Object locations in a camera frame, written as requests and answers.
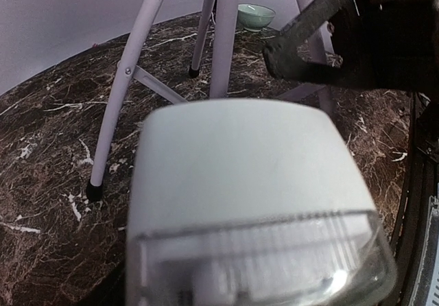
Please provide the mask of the white music stand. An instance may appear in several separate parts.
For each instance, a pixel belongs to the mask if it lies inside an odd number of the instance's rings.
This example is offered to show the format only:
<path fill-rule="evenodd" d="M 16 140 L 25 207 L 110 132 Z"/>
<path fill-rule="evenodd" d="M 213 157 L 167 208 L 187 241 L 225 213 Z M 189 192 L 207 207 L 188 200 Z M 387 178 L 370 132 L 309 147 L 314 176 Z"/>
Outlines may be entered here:
<path fill-rule="evenodd" d="M 158 14 L 163 0 L 144 0 L 128 37 L 117 72 L 112 83 L 110 96 L 102 120 L 91 177 L 86 186 L 86 197 L 97 202 L 103 195 L 103 178 L 110 145 L 116 129 L 119 113 L 131 80 L 137 80 L 172 104 L 186 100 L 153 75 L 137 66 L 143 44 Z M 197 76 L 206 40 L 211 13 L 216 13 L 213 42 L 213 63 L 211 66 L 211 98 L 225 97 L 228 91 L 230 67 L 233 57 L 235 28 L 239 0 L 204 0 L 202 16 L 193 50 L 190 66 L 191 76 Z"/>

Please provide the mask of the white metronome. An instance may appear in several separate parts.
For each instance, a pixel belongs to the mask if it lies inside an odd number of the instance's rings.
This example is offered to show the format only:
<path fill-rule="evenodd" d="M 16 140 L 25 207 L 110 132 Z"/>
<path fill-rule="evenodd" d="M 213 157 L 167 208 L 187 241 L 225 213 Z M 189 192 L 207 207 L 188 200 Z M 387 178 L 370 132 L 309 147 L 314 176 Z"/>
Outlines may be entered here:
<path fill-rule="evenodd" d="M 127 305 L 375 305 L 395 286 L 372 196 L 316 108 L 155 110 L 130 191 Z"/>

